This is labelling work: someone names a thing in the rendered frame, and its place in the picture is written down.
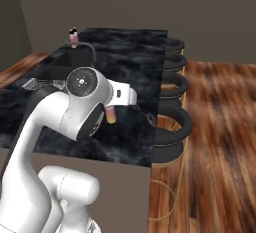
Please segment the pink and yellow bottle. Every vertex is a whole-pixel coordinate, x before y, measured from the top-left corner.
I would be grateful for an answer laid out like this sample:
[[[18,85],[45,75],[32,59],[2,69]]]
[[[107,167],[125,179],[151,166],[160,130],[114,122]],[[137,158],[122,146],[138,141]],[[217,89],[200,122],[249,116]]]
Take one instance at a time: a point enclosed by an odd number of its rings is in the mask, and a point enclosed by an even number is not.
[[[106,107],[106,120],[109,124],[114,124],[116,122],[116,110],[114,106]]]

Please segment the grey-brown island cabinet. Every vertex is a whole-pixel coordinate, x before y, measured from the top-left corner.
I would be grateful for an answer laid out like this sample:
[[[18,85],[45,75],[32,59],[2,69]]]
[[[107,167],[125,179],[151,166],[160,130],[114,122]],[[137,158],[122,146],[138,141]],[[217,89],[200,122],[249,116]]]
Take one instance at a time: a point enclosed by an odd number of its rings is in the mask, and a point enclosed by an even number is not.
[[[43,156],[31,163],[52,208],[41,233],[147,233],[149,178],[145,168]]]

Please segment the black round bar stool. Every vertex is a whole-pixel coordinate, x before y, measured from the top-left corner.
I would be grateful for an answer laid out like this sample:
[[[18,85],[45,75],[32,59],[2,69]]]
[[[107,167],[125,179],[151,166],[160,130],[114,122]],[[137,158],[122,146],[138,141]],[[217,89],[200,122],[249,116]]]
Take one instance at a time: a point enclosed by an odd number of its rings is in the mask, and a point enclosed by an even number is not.
[[[188,80],[176,72],[163,72],[160,97],[180,98],[188,89]]]
[[[169,168],[172,163],[175,163],[179,159],[182,159],[182,162],[176,192],[174,192],[173,189],[163,181],[151,179],[152,183],[166,187],[173,196],[173,206],[166,215],[148,218],[149,221],[154,222],[158,222],[170,217],[176,206],[185,164],[186,140],[191,134],[193,128],[191,116],[184,109],[184,104],[180,100],[177,100],[176,102],[161,101],[159,103],[157,117],[160,116],[175,120],[180,125],[180,129],[174,132],[168,128],[163,128],[160,126],[157,127],[151,168]]]
[[[182,53],[185,48],[185,43],[176,38],[166,39],[166,49],[171,52]]]
[[[180,71],[186,66],[187,59],[185,56],[175,53],[169,52],[164,56],[164,70],[165,71]]]

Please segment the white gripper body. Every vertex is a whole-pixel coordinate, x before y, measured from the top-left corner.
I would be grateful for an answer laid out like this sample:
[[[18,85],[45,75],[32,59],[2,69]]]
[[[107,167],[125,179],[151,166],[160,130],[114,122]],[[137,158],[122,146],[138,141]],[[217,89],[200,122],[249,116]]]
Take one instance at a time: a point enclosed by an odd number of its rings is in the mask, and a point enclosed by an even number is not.
[[[126,86],[124,90],[124,101],[125,105],[136,105],[137,104],[137,93],[130,86]]]

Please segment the grey curved tap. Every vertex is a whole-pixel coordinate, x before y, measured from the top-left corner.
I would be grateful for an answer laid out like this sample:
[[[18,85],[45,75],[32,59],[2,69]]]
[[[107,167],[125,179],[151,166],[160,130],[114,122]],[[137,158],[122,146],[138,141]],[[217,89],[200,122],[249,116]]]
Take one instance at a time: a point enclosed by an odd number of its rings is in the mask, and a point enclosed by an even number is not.
[[[76,46],[87,46],[87,47],[89,47],[90,49],[91,49],[91,51],[92,51],[92,54],[93,54],[93,62],[92,62],[92,66],[91,67],[93,67],[93,68],[95,68],[95,66],[96,66],[96,62],[97,62],[97,54],[96,54],[96,49],[95,49],[95,47],[92,45],[92,44],[90,44],[90,43],[88,43],[88,42],[80,42],[80,41],[78,41],[78,42],[71,42],[71,41],[68,41],[68,42],[65,42],[65,44],[66,45],[76,45]]]

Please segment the pink bottle with black cap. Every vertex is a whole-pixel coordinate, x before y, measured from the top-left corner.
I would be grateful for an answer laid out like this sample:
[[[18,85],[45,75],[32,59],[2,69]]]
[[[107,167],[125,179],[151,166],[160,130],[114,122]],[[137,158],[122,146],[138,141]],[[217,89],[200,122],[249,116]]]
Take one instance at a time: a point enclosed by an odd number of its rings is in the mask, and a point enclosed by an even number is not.
[[[69,40],[71,42],[71,47],[76,48],[78,42],[78,34],[75,27],[72,27],[69,31]]]

